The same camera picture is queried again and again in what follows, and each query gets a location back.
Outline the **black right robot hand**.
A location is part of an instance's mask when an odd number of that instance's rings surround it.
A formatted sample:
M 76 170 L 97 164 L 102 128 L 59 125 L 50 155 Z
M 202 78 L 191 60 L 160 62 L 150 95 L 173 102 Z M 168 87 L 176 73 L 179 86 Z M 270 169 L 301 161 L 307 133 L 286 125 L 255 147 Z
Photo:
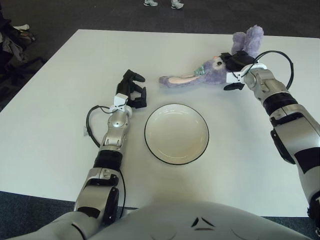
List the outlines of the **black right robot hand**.
M 243 83 L 243 74 L 246 66 L 251 66 L 254 63 L 254 58 L 248 55 L 247 52 L 240 50 L 235 54 L 224 52 L 220 55 L 221 60 L 226 67 L 226 83 L 224 91 L 242 90 L 245 84 Z

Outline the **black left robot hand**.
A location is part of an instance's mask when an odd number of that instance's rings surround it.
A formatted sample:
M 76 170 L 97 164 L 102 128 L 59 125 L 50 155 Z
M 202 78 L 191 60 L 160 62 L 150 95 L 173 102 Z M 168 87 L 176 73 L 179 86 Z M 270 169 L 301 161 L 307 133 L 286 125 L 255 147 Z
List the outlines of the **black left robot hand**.
M 134 82 L 144 83 L 146 79 L 140 74 L 128 69 L 123 75 L 123 79 L 117 85 L 116 93 L 127 96 L 126 105 L 131 108 L 145 108 L 147 106 L 147 90 L 146 87 L 140 87 Z M 131 99 L 131 94 L 137 92 L 140 97 Z

